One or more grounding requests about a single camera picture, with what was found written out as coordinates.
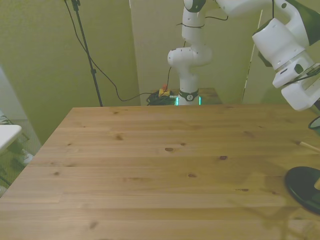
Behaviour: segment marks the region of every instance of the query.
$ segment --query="wooden tabletop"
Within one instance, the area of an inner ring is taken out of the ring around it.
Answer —
[[[287,105],[74,108],[0,199],[1,240],[318,240],[284,175],[320,169]]]

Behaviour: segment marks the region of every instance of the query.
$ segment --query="pencil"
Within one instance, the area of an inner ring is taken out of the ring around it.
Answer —
[[[315,152],[320,154],[320,148],[312,146],[312,145],[310,145],[310,144],[308,144],[308,143],[306,143],[304,141],[294,141],[294,143],[299,145],[299,146],[305,147],[307,149],[313,150],[313,151],[315,151]]]

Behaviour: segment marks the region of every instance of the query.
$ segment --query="wall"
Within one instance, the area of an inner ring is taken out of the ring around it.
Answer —
[[[23,110],[16,93],[0,67],[0,110],[14,123],[20,125],[23,133],[29,138],[21,137],[23,147],[29,153],[35,154],[41,147],[39,139]]]
[[[305,6],[320,12],[320,1],[318,0],[299,0]],[[261,18],[261,25],[272,17],[271,10],[264,10]],[[275,17],[284,23],[288,19],[278,9]],[[320,42],[315,43],[307,49],[307,52],[317,63],[320,63]],[[273,86],[275,71],[272,67],[265,67],[264,63],[258,57],[259,51],[254,48],[254,55],[249,71],[248,82],[243,98],[244,104],[285,104],[287,101],[281,94],[281,89]]]
[[[80,15],[92,58],[121,97],[137,95],[129,1],[81,0]],[[1,0],[0,30],[0,64],[42,143],[72,107],[99,105],[63,0]],[[108,80],[97,77],[105,106],[140,104],[119,101]]]
[[[182,47],[182,0],[130,0],[140,92],[149,92],[167,82],[168,52]],[[221,9],[208,16],[225,18]],[[197,68],[201,88],[215,88],[223,103],[240,103],[243,97],[260,15],[219,21],[207,19],[206,43],[213,50],[211,64]],[[179,88],[176,71],[171,71],[170,88]],[[146,96],[141,97],[145,103]]]
[[[26,120],[27,116],[10,85],[10,82],[0,67],[0,110],[9,119]]]

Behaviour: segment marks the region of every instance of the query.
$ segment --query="yellow object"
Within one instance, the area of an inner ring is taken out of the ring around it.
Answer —
[[[159,90],[159,97],[162,97],[162,96],[170,96],[170,90],[167,89],[166,91],[164,91],[163,89],[160,89]]]

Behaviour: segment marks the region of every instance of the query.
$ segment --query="yellow-green wall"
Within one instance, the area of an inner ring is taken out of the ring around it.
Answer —
[[[94,61],[121,97],[137,95],[129,0],[81,0],[80,15]],[[42,143],[71,108],[99,105],[63,0],[0,0],[0,33],[0,64]],[[108,80],[97,78],[105,106],[140,105],[139,98],[119,101]]]

